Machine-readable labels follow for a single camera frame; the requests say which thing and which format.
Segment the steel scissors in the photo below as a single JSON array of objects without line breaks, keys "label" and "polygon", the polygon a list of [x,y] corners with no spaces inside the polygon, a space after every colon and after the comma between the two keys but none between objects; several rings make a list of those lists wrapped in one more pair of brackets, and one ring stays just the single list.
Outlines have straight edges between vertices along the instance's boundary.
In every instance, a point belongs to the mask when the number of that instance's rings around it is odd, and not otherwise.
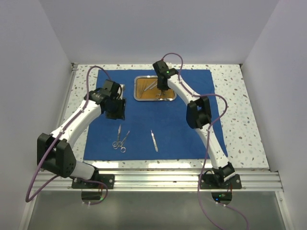
[{"label": "steel scissors", "polygon": [[121,125],[118,127],[117,139],[112,143],[113,148],[116,148],[120,142],[120,134],[121,134]]}]

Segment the blue surgical cloth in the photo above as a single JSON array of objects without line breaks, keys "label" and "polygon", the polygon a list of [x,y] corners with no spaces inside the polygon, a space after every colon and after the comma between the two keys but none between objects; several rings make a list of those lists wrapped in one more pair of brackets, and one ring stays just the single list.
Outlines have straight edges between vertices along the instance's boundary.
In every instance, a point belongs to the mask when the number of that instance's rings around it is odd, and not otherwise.
[{"label": "blue surgical cloth", "polygon": [[[125,85],[125,120],[107,119],[105,115],[94,120],[88,129],[85,160],[182,160],[205,157],[205,145],[198,133],[188,126],[187,107],[179,97],[173,101],[140,102],[134,99],[134,79],[154,74],[153,70],[109,71],[113,81]],[[119,125],[120,141],[130,131],[124,143],[125,153],[112,146],[117,139]],[[154,149],[151,130],[158,152]]]}]

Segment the steel scalpel handle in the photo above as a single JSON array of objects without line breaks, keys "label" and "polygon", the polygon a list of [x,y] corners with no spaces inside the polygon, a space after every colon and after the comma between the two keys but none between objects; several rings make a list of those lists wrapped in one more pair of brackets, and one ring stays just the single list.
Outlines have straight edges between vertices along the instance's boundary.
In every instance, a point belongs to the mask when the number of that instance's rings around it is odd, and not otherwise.
[{"label": "steel scalpel handle", "polygon": [[151,130],[151,136],[152,136],[152,140],[153,140],[153,144],[154,144],[154,149],[155,149],[156,152],[158,152],[158,146],[157,146],[156,139],[155,139],[155,136],[154,136],[154,133],[153,133],[152,130]]}]

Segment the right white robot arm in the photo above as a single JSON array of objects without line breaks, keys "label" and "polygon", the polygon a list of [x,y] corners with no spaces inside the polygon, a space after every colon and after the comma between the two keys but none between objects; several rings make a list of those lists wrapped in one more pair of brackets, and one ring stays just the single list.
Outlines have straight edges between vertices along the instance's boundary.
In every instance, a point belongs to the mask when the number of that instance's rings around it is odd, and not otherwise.
[{"label": "right white robot arm", "polygon": [[216,94],[196,93],[183,80],[180,73],[175,68],[169,68],[163,60],[155,62],[153,68],[158,78],[158,89],[172,89],[183,100],[187,106],[187,124],[198,133],[206,147],[205,157],[210,158],[212,169],[208,173],[202,172],[200,180],[217,188],[225,188],[236,173],[213,131],[214,121],[209,96]]}]

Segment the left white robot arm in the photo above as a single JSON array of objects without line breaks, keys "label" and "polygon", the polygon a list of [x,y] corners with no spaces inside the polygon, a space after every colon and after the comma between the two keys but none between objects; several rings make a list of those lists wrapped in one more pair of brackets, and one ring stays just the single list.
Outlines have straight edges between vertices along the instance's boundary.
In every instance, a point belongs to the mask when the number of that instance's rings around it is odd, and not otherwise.
[{"label": "left white robot arm", "polygon": [[125,85],[105,80],[101,88],[88,91],[78,109],[60,127],[37,139],[37,165],[63,178],[82,178],[89,188],[100,182],[96,168],[75,158],[73,146],[79,136],[100,115],[125,118]]}]

